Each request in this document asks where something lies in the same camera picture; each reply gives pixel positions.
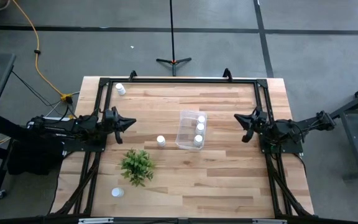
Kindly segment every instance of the butcher block tabletop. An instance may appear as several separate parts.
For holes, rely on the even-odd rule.
[[[84,77],[76,115],[91,114],[100,77]],[[284,81],[268,78],[275,119],[290,119]],[[245,132],[233,117],[251,114],[255,108],[254,87],[236,83],[123,83],[124,96],[113,88],[110,107],[137,122],[121,134],[108,137],[96,182],[93,217],[192,217],[192,218],[273,218],[272,198],[266,161],[260,153],[257,135],[248,143]],[[262,89],[262,102],[265,102]],[[103,91],[101,108],[104,105]],[[204,148],[200,152],[179,149],[175,144],[180,111],[204,111],[208,115]],[[166,146],[156,138],[165,137]],[[144,149],[155,162],[154,178],[146,187],[134,187],[124,179],[120,162],[130,149]],[[78,186],[84,152],[74,152],[62,164],[51,212],[57,211]],[[288,188],[304,208],[313,213],[305,170],[292,154],[283,154]],[[113,197],[115,187],[124,196]],[[85,189],[82,208],[85,207]],[[278,190],[284,211],[282,192]]]

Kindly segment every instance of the green plant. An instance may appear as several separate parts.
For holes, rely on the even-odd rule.
[[[126,170],[121,175],[124,178],[131,178],[130,182],[136,187],[141,185],[145,187],[145,178],[153,179],[154,163],[150,160],[150,154],[144,150],[136,153],[135,150],[131,149],[125,154],[125,158],[122,159],[121,169]]]

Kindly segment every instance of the concrete floor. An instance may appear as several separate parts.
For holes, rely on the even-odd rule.
[[[166,0],[21,0],[38,25],[169,27]],[[196,28],[258,28],[252,0],[174,0],[175,25]],[[260,0],[266,29],[358,30],[357,0]],[[26,24],[12,5],[0,24]],[[85,75],[170,76],[155,58],[170,58],[170,34],[151,32],[39,32],[40,68],[65,93],[78,91]],[[193,57],[179,76],[266,77],[259,34],[175,34],[177,58]],[[358,35],[267,35],[275,77],[284,78],[294,119],[333,111],[358,90]],[[1,31],[0,52],[15,53],[14,70],[50,101],[58,95],[34,70],[35,37],[30,31]],[[11,77],[0,100],[0,115],[24,124],[50,108]],[[356,163],[342,124],[313,132],[304,144],[315,214],[358,221],[358,180],[342,175]],[[45,215],[53,201],[58,171],[48,176],[8,176],[9,196],[0,218]]]

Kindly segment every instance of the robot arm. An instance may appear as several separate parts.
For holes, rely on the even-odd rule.
[[[247,134],[242,137],[243,142],[249,142],[256,132],[272,146],[285,144],[288,141],[298,144],[300,141],[305,141],[305,136],[311,130],[330,131],[336,125],[332,117],[324,111],[317,113],[315,117],[297,122],[290,119],[268,121],[267,113],[259,108],[256,108],[250,115],[235,114],[234,117],[247,131]]]
[[[64,141],[79,141],[83,144],[97,146],[108,134],[114,133],[118,144],[122,144],[120,132],[124,132],[136,122],[133,118],[124,118],[118,114],[117,108],[103,112],[101,122],[96,115],[79,116],[78,119],[55,121],[42,116],[32,118],[28,123],[30,129],[47,136]]]

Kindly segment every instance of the transparent box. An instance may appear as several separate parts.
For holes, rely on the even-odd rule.
[[[205,117],[204,132],[200,135],[203,137],[201,145],[194,145],[194,138],[196,137],[197,119],[199,116]],[[206,122],[207,115],[201,111],[182,110],[180,112],[180,126],[175,143],[180,149],[187,149],[193,151],[199,151],[204,147],[205,135],[206,135]]]

